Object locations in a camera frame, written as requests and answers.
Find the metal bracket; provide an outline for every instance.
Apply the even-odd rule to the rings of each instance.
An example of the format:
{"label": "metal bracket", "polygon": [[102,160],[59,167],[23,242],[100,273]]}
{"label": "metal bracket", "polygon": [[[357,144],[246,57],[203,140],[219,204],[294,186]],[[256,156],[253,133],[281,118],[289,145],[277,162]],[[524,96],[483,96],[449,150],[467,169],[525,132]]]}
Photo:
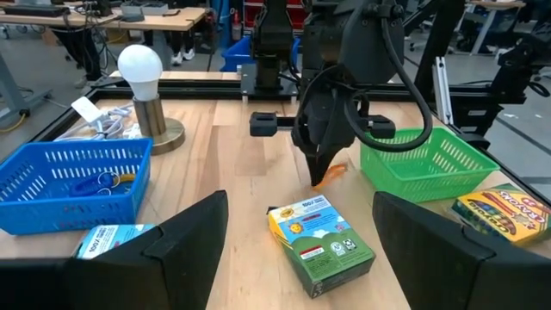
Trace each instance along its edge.
{"label": "metal bracket", "polygon": [[449,96],[448,73],[444,57],[436,57],[432,66],[432,79],[436,99],[436,111],[438,119],[445,125],[454,124],[454,113],[451,108],[451,97]]}

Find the blue bin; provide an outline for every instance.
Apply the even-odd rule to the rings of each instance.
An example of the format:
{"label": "blue bin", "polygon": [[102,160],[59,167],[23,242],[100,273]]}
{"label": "blue bin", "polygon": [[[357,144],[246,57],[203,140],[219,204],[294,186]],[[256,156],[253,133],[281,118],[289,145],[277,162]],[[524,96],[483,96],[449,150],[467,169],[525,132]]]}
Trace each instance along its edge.
{"label": "blue bin", "polygon": [[[296,65],[296,59],[299,54],[300,39],[294,38],[293,50],[293,62]],[[232,47],[226,49],[222,53],[222,57],[226,60],[226,64],[220,69],[222,72],[237,72],[238,65],[254,64],[255,61],[250,56],[251,51],[251,37],[245,36],[239,40]]]}
{"label": "blue bin", "polygon": [[[0,228],[12,235],[133,224],[150,175],[151,139],[28,143],[0,166]],[[79,180],[133,173],[129,192],[69,197]]]}

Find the wooden tabletop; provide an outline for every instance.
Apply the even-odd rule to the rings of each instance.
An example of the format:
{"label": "wooden tabletop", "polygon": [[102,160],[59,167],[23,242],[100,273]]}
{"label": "wooden tabletop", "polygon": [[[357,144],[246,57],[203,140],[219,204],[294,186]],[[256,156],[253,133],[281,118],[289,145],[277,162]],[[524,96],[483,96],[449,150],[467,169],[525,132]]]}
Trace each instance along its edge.
{"label": "wooden tabletop", "polygon": [[[109,19],[120,15],[119,9],[113,9],[113,15],[99,18],[99,22],[105,22]],[[122,28],[134,30],[175,30],[186,31],[193,27],[205,15],[203,8],[185,8],[180,9],[180,14],[175,16],[154,16],[146,15],[142,22],[109,22],[102,24],[102,28]],[[36,24],[45,26],[65,26],[63,17],[40,17],[40,16],[23,16],[23,15],[5,15],[0,11],[0,23],[20,23],[20,24]],[[84,15],[76,12],[71,12],[69,15],[69,23],[74,27],[82,27],[85,24]]]}
{"label": "wooden tabletop", "polygon": [[[235,79],[234,73],[167,72],[165,78]],[[102,100],[111,109],[127,100]],[[381,247],[371,215],[375,189],[360,171],[360,144],[342,150],[333,163],[348,163],[349,171],[320,191],[347,219],[377,255],[371,271],[311,300],[281,247],[273,240],[266,218],[268,206],[287,205],[318,195],[311,189],[303,154],[288,132],[271,138],[249,135],[253,111],[294,115],[287,102],[228,100],[164,100],[164,114],[183,122],[187,139],[173,152],[152,158],[151,181],[139,212],[139,223],[157,224],[194,202],[225,189],[230,217],[226,246],[207,309],[331,310],[408,309],[399,283]],[[370,112],[395,121],[397,128],[422,124],[412,103],[372,102]],[[492,173],[480,189],[507,183]],[[452,200],[424,206],[447,216]],[[73,253],[85,232],[60,232],[12,237],[0,232],[0,257],[59,257]],[[550,243],[532,251],[551,254]]]}
{"label": "wooden tabletop", "polygon": [[522,1],[517,1],[517,0],[500,1],[500,2],[473,0],[473,1],[469,1],[469,3],[483,6],[486,9],[496,9],[496,10],[523,8],[526,6],[526,3]]}

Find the orange object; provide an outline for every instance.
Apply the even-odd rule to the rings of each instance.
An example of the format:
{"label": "orange object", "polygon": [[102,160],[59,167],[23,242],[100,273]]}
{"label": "orange object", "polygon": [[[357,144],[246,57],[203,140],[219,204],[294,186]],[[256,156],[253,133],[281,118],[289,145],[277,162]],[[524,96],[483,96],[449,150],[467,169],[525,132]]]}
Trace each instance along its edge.
{"label": "orange object", "polygon": [[313,189],[320,190],[322,187],[330,183],[331,180],[342,176],[347,170],[348,170],[348,164],[346,163],[333,165],[325,173],[324,179],[321,180],[321,182],[318,185],[314,186]]}

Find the sneaker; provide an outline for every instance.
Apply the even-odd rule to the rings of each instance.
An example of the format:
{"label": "sneaker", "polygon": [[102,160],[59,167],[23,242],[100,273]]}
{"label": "sneaker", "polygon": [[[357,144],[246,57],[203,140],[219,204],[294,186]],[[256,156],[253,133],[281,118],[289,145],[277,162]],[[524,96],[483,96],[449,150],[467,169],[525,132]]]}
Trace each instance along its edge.
{"label": "sneaker", "polygon": [[187,52],[183,52],[183,58],[186,59],[187,61],[190,61],[191,59],[193,59],[193,57],[195,57],[195,49],[194,48],[190,49]]}
{"label": "sneaker", "polygon": [[172,55],[172,58],[170,59],[170,62],[172,65],[181,65],[182,64],[182,52],[175,53]]}
{"label": "sneaker", "polygon": [[86,76],[83,76],[73,85],[75,85],[75,88],[82,89],[84,86],[86,86],[87,83],[88,83],[88,80],[86,79]]}

